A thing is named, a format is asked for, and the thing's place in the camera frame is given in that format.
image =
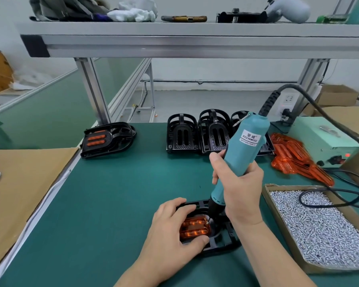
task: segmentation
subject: cardboard sheet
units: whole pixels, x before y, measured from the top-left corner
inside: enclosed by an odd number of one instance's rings
[[[325,108],[326,113],[359,135],[359,107],[330,107]],[[349,159],[341,169],[352,171],[359,175],[359,153]],[[359,184],[359,178],[350,175]]]
[[[0,261],[76,151],[0,150]]]

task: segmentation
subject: floor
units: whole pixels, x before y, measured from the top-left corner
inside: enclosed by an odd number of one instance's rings
[[[231,115],[239,110],[258,112],[271,94],[270,91],[155,91],[154,101],[157,117],[154,122],[167,122],[173,114],[185,113],[193,115],[196,120],[201,111],[206,109],[220,109]],[[136,91],[129,101],[128,107],[138,104],[141,91]],[[152,105],[152,96],[148,96],[144,107]],[[151,111],[135,112],[131,122],[148,122]],[[129,117],[130,110],[125,110],[122,121]]]

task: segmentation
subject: screwdriver label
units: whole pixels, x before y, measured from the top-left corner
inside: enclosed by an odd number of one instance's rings
[[[247,130],[244,130],[239,140],[242,143],[255,147],[260,139],[261,139],[261,135],[257,135]]]

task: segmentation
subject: teal electric screwdriver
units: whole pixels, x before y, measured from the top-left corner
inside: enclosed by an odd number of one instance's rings
[[[242,176],[249,164],[266,143],[270,122],[267,117],[249,112],[240,122],[238,130],[229,140],[225,152],[225,162],[237,176]],[[224,187],[219,179],[209,199],[208,215],[217,217],[225,209]]]

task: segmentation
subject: green workbench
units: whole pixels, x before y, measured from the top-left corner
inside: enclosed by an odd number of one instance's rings
[[[0,287],[112,287],[136,260],[154,212],[170,199],[208,199],[212,168],[207,156],[167,154],[166,124],[135,124],[125,152],[80,160],[0,280]],[[257,162],[264,183],[314,184]],[[337,182],[338,187],[350,189]],[[285,241],[261,200],[263,218]],[[318,286],[359,287],[359,274],[311,276]],[[164,286],[258,286],[242,247],[196,258]]]

